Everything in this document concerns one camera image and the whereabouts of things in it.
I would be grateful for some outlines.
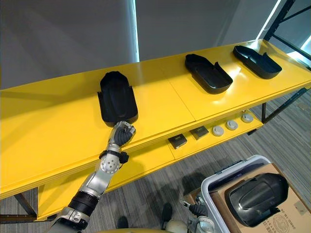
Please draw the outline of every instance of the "yellow table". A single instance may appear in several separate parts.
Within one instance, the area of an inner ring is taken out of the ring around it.
[[[194,51],[220,66],[233,84],[223,93],[205,92],[184,65],[185,54],[73,74],[1,91],[0,199],[39,187],[38,217],[45,219],[67,205],[105,149],[111,128],[101,119],[97,91],[105,73],[118,70],[133,86],[137,133],[124,148],[130,160],[113,177],[112,190],[262,126],[254,116],[240,121],[243,110],[310,86],[310,72],[266,41],[240,43],[267,52],[282,71],[264,80],[232,54],[235,45]],[[190,129],[223,125],[239,128],[196,141]],[[188,142],[174,150],[167,138],[184,133]]]

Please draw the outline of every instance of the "gray round button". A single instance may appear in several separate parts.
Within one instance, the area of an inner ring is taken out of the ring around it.
[[[217,125],[217,126],[214,126],[214,127],[213,127],[212,133],[213,133],[215,136],[219,137],[219,136],[221,136],[221,135],[224,134],[224,129],[223,129],[222,127],[220,127],[219,125]]]
[[[252,117],[252,115],[248,114],[248,113],[243,113],[242,117],[241,117],[242,121],[245,123],[250,123],[252,122],[254,119]]]
[[[230,130],[236,130],[238,128],[238,124],[237,122],[233,121],[233,120],[229,120],[227,121],[227,123],[225,124],[226,127]]]

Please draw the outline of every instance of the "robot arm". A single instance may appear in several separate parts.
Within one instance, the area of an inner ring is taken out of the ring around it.
[[[107,189],[114,173],[128,160],[128,155],[121,152],[121,146],[131,140],[135,128],[120,121],[110,134],[108,145],[100,155],[100,163],[95,172],[84,181],[79,191],[53,221],[47,233],[76,233],[84,230],[89,222],[99,199]]]

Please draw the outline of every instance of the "cardboard box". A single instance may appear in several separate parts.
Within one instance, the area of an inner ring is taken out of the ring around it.
[[[231,214],[225,202],[225,191],[237,183],[253,178],[262,173],[275,173],[283,175],[273,164],[267,164],[238,179],[218,188],[210,193],[219,213],[223,217],[231,233],[310,233],[311,213],[298,195],[293,191],[291,184],[286,201],[278,208],[279,213],[266,219],[259,225],[251,228],[239,223]]]

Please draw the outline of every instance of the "gray wall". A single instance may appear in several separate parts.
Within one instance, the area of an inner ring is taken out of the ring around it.
[[[276,0],[136,0],[147,60],[255,39]]]
[[[132,1],[2,0],[2,88],[135,61]]]

